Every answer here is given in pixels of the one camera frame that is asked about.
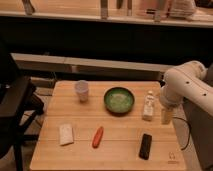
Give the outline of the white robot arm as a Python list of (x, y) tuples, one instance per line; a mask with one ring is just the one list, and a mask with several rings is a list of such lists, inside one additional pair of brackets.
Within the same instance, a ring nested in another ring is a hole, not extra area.
[(199, 61), (189, 61), (169, 68), (163, 76), (159, 101), (163, 106), (161, 122), (169, 124), (173, 111), (187, 98), (213, 117), (213, 87), (203, 81), (207, 69)]

